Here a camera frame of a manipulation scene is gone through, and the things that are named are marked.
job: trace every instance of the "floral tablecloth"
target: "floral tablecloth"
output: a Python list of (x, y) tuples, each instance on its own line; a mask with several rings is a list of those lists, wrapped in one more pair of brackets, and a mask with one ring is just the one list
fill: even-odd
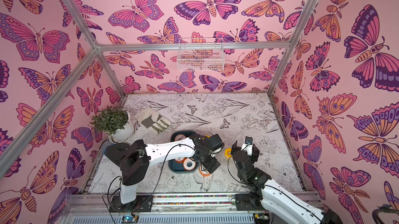
[[(172, 124), (159, 135), (137, 125), (131, 143), (138, 139), (143, 139), (145, 143), (166, 143), (170, 141), (173, 132), (193, 130), (202, 135), (219, 134), (226, 149), (231, 148), (236, 140), (238, 146), (241, 146), (245, 137), (249, 136), (261, 153), (255, 167), (271, 175), (287, 190), (302, 191), (267, 94), (142, 94), (129, 95), (124, 104), (132, 116), (147, 107), (158, 111)], [(207, 177), (202, 176), (198, 170), (189, 174), (176, 174), (166, 164), (156, 192), (248, 191), (228, 173), (224, 150), (216, 158), (221, 166)], [(229, 169), (239, 180), (234, 163), (230, 160)], [(160, 163), (148, 169), (145, 179), (138, 186), (138, 192), (153, 191), (161, 166)], [(113, 178), (118, 175), (121, 175), (119, 168), (103, 156), (89, 192), (106, 192)], [(116, 181), (111, 191), (118, 188), (119, 183)]]

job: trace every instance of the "white flower pot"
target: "white flower pot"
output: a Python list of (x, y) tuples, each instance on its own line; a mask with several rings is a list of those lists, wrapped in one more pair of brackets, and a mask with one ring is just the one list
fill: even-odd
[(130, 113), (126, 111), (128, 120), (127, 123), (123, 126), (124, 129), (118, 129), (115, 134), (110, 135), (110, 141), (113, 143), (123, 143), (129, 140), (134, 133), (136, 132), (136, 128), (134, 126), (134, 121), (130, 118)]

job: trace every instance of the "tape roll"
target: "tape roll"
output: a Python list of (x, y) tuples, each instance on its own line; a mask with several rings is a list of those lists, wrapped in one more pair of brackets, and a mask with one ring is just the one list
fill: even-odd
[(205, 169), (205, 167), (202, 166), (202, 164), (201, 164), (201, 166), (199, 167), (199, 173), (200, 173), (202, 176), (204, 176), (204, 177), (208, 177), (208, 176), (211, 175), (211, 174)]
[(177, 135), (177, 136), (175, 137), (175, 141), (180, 141), (180, 140), (183, 140), (183, 139), (185, 139), (185, 138), (186, 138), (185, 135), (179, 134), (179, 135)]
[(177, 163), (182, 163), (182, 162), (184, 162), (184, 159), (186, 159), (186, 158), (185, 157), (178, 157), (178, 158), (175, 159), (175, 161)]
[(186, 158), (184, 159), (183, 162), (183, 168), (187, 171), (193, 170), (195, 169), (195, 167), (197, 166), (197, 163), (192, 160), (191, 158)]
[(232, 149), (228, 148), (225, 150), (225, 157), (226, 159), (229, 159), (232, 156)]

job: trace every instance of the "white wire basket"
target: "white wire basket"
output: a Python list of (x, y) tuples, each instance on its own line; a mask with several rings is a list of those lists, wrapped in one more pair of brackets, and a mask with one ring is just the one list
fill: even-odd
[(223, 39), (221, 42), (200, 43), (193, 47), (191, 43), (182, 43), (182, 40), (190, 40), (192, 42), (195, 38), (181, 38), (179, 39), (179, 51), (177, 54), (176, 62), (179, 71), (201, 70), (201, 71), (217, 71), (223, 72), (224, 69), (224, 52), (223, 52)]

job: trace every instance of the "green plant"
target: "green plant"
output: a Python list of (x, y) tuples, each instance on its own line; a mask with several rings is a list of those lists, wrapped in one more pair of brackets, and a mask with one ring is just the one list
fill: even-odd
[(94, 128), (100, 132), (107, 132), (110, 135), (115, 134), (116, 130), (124, 129), (124, 125), (128, 121), (127, 112), (121, 108), (111, 108), (100, 111), (98, 116), (93, 116), (91, 118)]

